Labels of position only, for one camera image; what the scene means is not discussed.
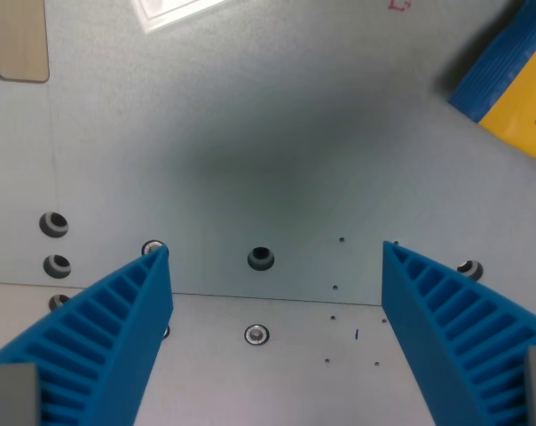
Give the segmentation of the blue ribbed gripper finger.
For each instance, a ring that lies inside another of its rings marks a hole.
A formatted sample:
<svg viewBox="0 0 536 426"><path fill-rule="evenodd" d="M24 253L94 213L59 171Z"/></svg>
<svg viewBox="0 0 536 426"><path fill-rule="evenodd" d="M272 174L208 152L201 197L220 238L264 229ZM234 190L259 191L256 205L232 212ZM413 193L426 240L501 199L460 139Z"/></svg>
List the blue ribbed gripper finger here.
<svg viewBox="0 0 536 426"><path fill-rule="evenodd" d="M131 425L173 312L169 251L126 264L0 349L32 364L42 425Z"/></svg>
<svg viewBox="0 0 536 426"><path fill-rule="evenodd" d="M382 245L382 308L436 425L526 425L536 315L400 245Z"/></svg>

